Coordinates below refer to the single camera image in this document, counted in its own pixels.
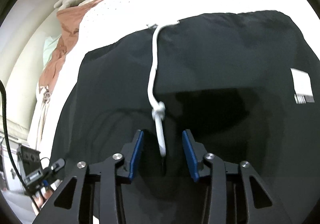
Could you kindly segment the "person's left hand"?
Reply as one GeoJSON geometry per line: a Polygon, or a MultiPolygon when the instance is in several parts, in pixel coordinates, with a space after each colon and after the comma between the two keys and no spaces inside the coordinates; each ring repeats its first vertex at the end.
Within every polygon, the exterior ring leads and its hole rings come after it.
{"type": "Polygon", "coordinates": [[[32,204],[33,210],[35,214],[38,214],[38,212],[42,209],[44,204],[47,202],[47,200],[53,195],[54,190],[51,186],[43,187],[39,191],[36,192],[35,195],[33,195],[33,199],[37,205],[37,207],[32,204]]]}

